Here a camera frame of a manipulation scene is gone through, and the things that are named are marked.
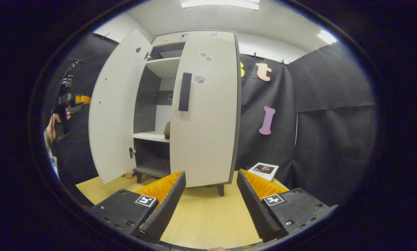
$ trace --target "white cabinet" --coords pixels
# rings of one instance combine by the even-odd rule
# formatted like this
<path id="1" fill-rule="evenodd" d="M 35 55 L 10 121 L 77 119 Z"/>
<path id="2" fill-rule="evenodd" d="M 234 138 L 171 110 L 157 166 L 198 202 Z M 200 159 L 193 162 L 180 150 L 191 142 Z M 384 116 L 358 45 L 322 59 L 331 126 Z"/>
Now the white cabinet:
<path id="1" fill-rule="evenodd" d="M 184 170 L 187 187 L 231 183 L 239 70 L 234 32 L 171 33 L 151 45 L 134 30 L 105 63 L 92 94 L 90 146 L 103 183 L 133 169 L 157 177 Z"/>

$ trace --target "black fabric backdrop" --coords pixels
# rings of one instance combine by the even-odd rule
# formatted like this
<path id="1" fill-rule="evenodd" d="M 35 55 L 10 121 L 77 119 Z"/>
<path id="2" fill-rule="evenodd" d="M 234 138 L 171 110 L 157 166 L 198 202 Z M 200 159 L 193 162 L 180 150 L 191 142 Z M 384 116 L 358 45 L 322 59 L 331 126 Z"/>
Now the black fabric backdrop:
<path id="1" fill-rule="evenodd" d="M 47 126 L 60 78 L 80 63 L 70 92 L 91 96 L 107 58 L 118 45 L 100 35 L 83 38 L 53 74 L 44 105 Z M 236 170 L 257 162 L 279 165 L 275 178 L 290 189 L 301 187 L 327 205 L 341 204 L 366 173 L 374 143 L 375 110 L 369 80 L 344 45 L 334 43 L 290 65 L 241 54 L 241 121 Z M 256 63 L 272 69 L 270 81 L 258 78 Z M 275 108 L 271 135 L 261 135 L 264 107 Z M 88 135 L 89 106 L 72 115 L 71 135 L 58 145 L 63 181 L 84 204 L 75 184 L 98 176 Z"/>

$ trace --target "cabinet leg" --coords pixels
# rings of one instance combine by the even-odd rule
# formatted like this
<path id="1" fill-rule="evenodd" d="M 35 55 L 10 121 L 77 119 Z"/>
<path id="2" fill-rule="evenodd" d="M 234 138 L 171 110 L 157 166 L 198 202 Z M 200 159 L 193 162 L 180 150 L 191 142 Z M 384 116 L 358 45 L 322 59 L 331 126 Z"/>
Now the cabinet leg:
<path id="1" fill-rule="evenodd" d="M 138 172 L 136 172 L 136 173 L 137 173 L 137 183 L 141 183 L 142 182 L 143 173 L 138 173 Z"/>
<path id="2" fill-rule="evenodd" d="M 220 196 L 224 196 L 224 185 L 216 185 Z"/>

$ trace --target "door handle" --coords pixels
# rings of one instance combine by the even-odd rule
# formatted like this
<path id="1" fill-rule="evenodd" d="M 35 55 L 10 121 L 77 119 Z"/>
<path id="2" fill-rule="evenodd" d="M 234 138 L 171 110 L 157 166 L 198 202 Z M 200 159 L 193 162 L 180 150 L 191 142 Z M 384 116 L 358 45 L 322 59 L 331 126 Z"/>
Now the door handle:
<path id="1" fill-rule="evenodd" d="M 189 103 L 189 90 L 191 87 L 191 73 L 183 73 L 181 94 L 179 98 L 179 111 L 187 112 Z"/>

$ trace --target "white shelf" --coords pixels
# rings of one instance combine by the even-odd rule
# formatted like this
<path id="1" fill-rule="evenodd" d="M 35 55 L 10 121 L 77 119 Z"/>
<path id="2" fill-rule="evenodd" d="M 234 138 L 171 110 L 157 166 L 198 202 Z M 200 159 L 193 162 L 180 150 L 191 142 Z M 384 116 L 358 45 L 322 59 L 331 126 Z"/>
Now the white shelf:
<path id="1" fill-rule="evenodd" d="M 157 59 L 146 62 L 146 67 L 159 78 L 175 78 L 178 73 L 180 57 Z"/>
<path id="2" fill-rule="evenodd" d="M 163 132 L 159 131 L 136 133 L 134 134 L 134 138 L 170 143 L 170 140 L 165 138 Z"/>

